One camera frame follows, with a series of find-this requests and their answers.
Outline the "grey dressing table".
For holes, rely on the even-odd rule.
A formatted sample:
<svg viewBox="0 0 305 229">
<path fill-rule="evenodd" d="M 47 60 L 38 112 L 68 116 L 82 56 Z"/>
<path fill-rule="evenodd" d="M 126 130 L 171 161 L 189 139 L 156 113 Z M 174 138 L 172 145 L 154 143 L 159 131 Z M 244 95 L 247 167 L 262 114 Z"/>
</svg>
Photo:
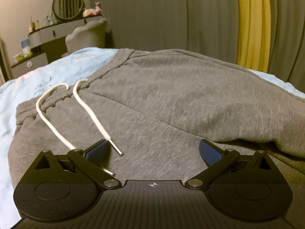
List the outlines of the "grey dressing table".
<svg viewBox="0 0 305 229">
<path fill-rule="evenodd" d="M 30 33 L 28 39 L 33 55 L 12 65 L 12 77 L 16 79 L 32 70 L 62 58 L 62 55 L 67 52 L 65 44 L 67 35 L 71 34 L 79 26 L 83 26 L 90 21 L 98 21 L 102 18 L 104 17 L 94 16 L 71 22 L 58 23 Z"/>
</svg>

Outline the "pink plush toy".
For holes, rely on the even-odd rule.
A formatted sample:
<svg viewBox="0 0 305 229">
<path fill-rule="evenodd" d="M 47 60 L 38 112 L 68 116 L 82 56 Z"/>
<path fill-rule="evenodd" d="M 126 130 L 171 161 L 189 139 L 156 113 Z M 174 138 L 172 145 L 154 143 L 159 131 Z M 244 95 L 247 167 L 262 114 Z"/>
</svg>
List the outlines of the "pink plush toy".
<svg viewBox="0 0 305 229">
<path fill-rule="evenodd" d="M 90 9 L 84 9 L 82 16 L 84 18 L 86 17 L 92 17 L 92 16 L 98 16 L 102 15 L 102 10 L 101 10 L 101 3 L 100 2 L 95 2 L 95 7 L 90 8 Z"/>
</svg>

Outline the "light blue mushroom bedsheet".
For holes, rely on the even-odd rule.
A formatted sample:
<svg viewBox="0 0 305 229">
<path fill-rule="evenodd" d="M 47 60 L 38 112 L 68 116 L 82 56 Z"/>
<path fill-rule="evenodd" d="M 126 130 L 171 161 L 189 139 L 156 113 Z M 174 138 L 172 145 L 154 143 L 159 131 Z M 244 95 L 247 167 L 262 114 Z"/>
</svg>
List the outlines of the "light blue mushroom bedsheet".
<svg viewBox="0 0 305 229">
<path fill-rule="evenodd" d="M 31 71 L 1 88 L 1 228 L 19 221 L 12 199 L 13 189 L 42 150 L 64 154 L 67 147 L 53 134 L 36 111 L 36 101 L 50 87 L 82 83 L 105 66 L 117 49 L 88 48 Z M 298 97 L 304 94 L 276 77 L 251 71 Z"/>
</svg>

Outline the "grey upholstered chair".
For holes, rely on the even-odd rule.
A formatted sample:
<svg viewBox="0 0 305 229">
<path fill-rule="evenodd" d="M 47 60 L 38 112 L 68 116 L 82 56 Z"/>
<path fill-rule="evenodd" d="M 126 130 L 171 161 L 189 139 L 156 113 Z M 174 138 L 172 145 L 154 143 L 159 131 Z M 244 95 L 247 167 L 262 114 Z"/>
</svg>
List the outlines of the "grey upholstered chair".
<svg viewBox="0 0 305 229">
<path fill-rule="evenodd" d="M 67 52 L 62 57 L 71 55 L 72 53 L 85 48 L 104 48 L 105 32 L 108 21 L 105 18 L 94 20 L 79 26 L 67 35 L 65 44 Z"/>
</svg>

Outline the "yellow curtain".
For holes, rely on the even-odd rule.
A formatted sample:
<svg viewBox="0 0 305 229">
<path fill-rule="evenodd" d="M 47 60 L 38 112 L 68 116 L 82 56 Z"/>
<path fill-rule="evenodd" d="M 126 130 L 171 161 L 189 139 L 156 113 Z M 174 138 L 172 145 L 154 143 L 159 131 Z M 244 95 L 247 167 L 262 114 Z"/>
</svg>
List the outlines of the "yellow curtain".
<svg viewBox="0 0 305 229">
<path fill-rule="evenodd" d="M 237 64 L 267 72 L 271 46 L 270 0 L 238 0 Z"/>
</svg>

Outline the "grey sweatpants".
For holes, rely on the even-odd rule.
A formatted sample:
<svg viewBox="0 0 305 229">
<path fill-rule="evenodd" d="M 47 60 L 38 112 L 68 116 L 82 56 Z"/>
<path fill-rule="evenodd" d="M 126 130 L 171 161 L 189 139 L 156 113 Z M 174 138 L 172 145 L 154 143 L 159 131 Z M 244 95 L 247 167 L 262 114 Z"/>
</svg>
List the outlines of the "grey sweatpants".
<svg viewBox="0 0 305 229">
<path fill-rule="evenodd" d="M 121 180 L 188 180 L 201 139 L 242 154 L 262 149 L 293 191 L 286 219 L 304 228 L 304 98 L 251 71 L 182 50 L 121 49 L 78 88 L 123 152 L 104 166 Z"/>
</svg>

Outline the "round black mirror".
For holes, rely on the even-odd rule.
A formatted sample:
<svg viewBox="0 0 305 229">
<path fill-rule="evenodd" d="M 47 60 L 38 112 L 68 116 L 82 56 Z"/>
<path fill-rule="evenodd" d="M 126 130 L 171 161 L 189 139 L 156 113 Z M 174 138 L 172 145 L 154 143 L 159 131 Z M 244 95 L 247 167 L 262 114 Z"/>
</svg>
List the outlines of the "round black mirror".
<svg viewBox="0 0 305 229">
<path fill-rule="evenodd" d="M 84 9 L 84 0 L 53 0 L 52 12 L 61 21 L 80 18 Z"/>
</svg>

